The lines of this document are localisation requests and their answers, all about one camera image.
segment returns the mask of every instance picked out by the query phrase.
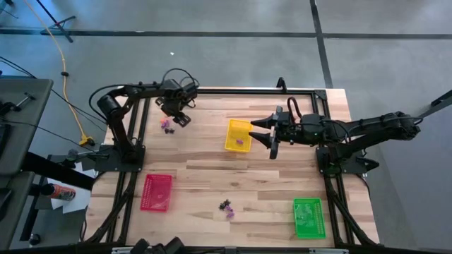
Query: gray floor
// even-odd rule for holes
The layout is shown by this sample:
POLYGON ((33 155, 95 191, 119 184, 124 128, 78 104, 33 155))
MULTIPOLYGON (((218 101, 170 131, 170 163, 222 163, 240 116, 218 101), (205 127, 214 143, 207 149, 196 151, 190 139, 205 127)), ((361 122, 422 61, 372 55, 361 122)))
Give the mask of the gray floor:
MULTIPOLYGON (((16 2, 6 10, 19 19, 2 13, 0 26, 38 28, 30 10, 22 1, 16 2)), ((309 0, 42 2, 57 19, 76 15, 65 27, 79 30, 314 32, 309 0)), ((451 1, 318 0, 317 4, 324 32, 452 32, 451 1)), ((87 111, 88 96, 96 88, 159 80, 172 67, 187 69, 205 86, 273 87, 283 76, 290 87, 325 87, 314 38, 73 37, 73 44, 63 37, 57 39, 71 74, 70 100, 87 111)), ((419 113, 451 89, 452 40, 325 39, 325 45, 333 86, 346 89, 353 119, 398 110, 419 113)), ((2 35, 0 48, 2 56, 37 77, 53 79, 54 89, 61 92, 61 59, 50 38, 2 35)), ((17 74, 8 67, 1 69, 17 74)), ((81 121, 87 134, 101 142, 105 133, 81 121)), ((40 126, 75 141, 80 138, 69 108, 54 95, 40 126), (64 128, 57 128, 57 122, 64 128)), ((64 154, 71 148, 71 143, 38 131, 31 150, 45 156, 64 154)), ((369 153, 380 158, 383 166, 369 174, 381 242, 399 248, 424 247, 412 235, 379 148, 369 153)), ((74 243, 82 221, 82 212, 65 216, 58 210, 41 212, 35 232, 44 238, 41 246, 74 243)), ((13 244, 13 248, 23 246, 17 241, 13 244)))

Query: white paper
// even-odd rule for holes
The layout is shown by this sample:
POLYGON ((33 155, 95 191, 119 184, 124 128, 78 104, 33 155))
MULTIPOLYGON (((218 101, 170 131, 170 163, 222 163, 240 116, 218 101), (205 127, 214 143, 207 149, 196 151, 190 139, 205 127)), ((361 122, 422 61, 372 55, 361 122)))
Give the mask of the white paper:
MULTIPOLYGON (((74 170, 77 172, 80 172, 82 174, 85 174, 86 176, 89 176, 91 178, 95 177, 94 169, 83 171, 81 162, 76 163, 76 168, 74 170)), ((90 203, 91 192, 89 190, 85 190, 83 188, 78 188, 75 186, 70 186, 69 184, 65 184, 60 181, 56 181, 54 179, 47 179, 47 181, 49 183, 55 183, 55 184, 59 184, 61 186, 73 188, 76 191, 76 196, 71 201, 51 199, 53 209, 56 209, 56 208, 62 206, 63 213, 65 214, 68 212, 74 212, 74 211, 85 209, 88 206, 88 204, 90 203)))

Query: wooden tabletop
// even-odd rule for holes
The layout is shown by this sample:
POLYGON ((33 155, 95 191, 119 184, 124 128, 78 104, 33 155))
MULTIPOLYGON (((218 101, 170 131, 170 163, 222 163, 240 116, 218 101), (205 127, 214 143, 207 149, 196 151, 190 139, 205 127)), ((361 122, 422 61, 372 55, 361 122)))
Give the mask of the wooden tabletop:
MULTIPOLYGON (((350 121, 345 91, 330 89, 327 95, 331 118, 350 121)), ((140 238, 151 244, 166 244, 178 236, 185 246, 333 247, 325 186, 317 169, 315 147, 281 143, 275 160, 268 158, 269 150, 256 140, 252 141, 248 153, 224 149, 230 119, 265 118, 277 105, 287 109, 288 97, 199 95, 195 109, 184 109, 191 117, 191 123, 185 128, 173 123, 176 130, 173 135, 165 134, 161 129, 160 119, 164 115, 152 101, 144 140, 145 165, 138 175, 127 244, 133 245, 140 238), (140 210, 146 174, 173 176, 171 201, 166 213, 140 210), (325 239, 297 238, 293 198, 322 199, 325 239), (218 209, 226 199, 232 202, 233 219, 227 219, 225 212, 218 209)), ((303 114, 312 113, 310 98, 295 97, 303 114)), ((129 117, 130 114, 124 123, 129 122, 129 117)), ((268 132, 259 127, 254 127, 254 131, 268 132)), ((105 143, 112 143, 110 130, 105 143)), ((110 212, 117 178, 118 173, 109 172, 95 184, 87 212, 86 238, 110 212)), ((350 213, 368 236, 378 242, 366 186, 356 176, 344 175, 343 178, 350 213)), ((123 212, 118 217, 115 239, 119 235, 122 215, 123 212)), ((340 215, 338 220, 345 240, 340 215)))

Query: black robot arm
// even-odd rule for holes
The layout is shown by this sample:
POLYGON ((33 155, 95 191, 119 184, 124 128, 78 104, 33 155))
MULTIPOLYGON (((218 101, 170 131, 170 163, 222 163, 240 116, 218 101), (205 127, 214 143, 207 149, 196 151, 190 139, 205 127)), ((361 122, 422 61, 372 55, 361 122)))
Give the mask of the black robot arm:
POLYGON ((280 142, 289 142, 291 145, 297 143, 326 146, 328 163, 338 164, 354 153, 383 141, 413 139, 420 132, 417 126, 419 122, 415 123, 416 120, 420 118, 402 112, 348 123, 327 119, 318 114, 305 114, 297 123, 291 111, 283 111, 283 108, 278 106, 276 112, 268 118, 251 122, 262 128, 274 127, 273 134, 250 132, 249 135, 270 149, 270 159, 276 158, 280 142))
POLYGON ((137 151, 132 140, 127 136, 126 129, 122 123, 124 115, 127 114, 133 104, 139 99, 158 97, 155 103, 167 115, 172 116, 173 121, 185 127, 191 119, 182 112, 182 109, 197 97, 197 86, 195 83, 181 86, 175 80, 164 80, 157 84, 125 85, 114 89, 102 96, 97 105, 105 115, 107 124, 112 130, 114 146, 118 149, 122 162, 133 162, 137 158, 137 151), (121 106, 116 97, 127 97, 126 103, 121 106))

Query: plastic basket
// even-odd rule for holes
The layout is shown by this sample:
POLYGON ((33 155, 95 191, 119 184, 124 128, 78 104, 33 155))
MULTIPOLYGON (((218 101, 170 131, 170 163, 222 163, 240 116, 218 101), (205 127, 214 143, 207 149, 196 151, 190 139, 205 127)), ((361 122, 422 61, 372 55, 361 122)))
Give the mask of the plastic basket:
POLYGON ((249 121, 230 119, 227 126, 225 149, 233 152, 249 152, 251 136, 248 132, 253 126, 249 121))
POLYGON ((298 238, 324 239, 325 221, 320 198, 294 199, 295 231, 298 238))
POLYGON ((170 205, 171 187, 171 175, 146 175, 140 209, 145 211, 166 212, 170 205))

